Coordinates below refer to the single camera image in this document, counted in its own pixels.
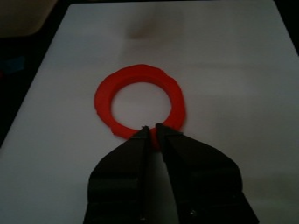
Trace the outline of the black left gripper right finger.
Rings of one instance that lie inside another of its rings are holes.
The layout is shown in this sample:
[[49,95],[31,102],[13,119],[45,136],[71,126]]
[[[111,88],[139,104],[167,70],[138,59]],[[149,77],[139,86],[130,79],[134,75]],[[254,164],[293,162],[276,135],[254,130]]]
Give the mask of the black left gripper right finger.
[[234,160],[161,123],[157,137],[181,224],[258,224]]

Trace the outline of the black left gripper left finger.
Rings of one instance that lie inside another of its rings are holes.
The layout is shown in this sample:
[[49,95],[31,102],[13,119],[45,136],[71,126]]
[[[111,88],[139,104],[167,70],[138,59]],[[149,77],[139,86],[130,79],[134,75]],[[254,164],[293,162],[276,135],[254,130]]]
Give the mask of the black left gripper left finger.
[[89,178],[83,224],[143,224],[150,128],[143,127],[99,161]]

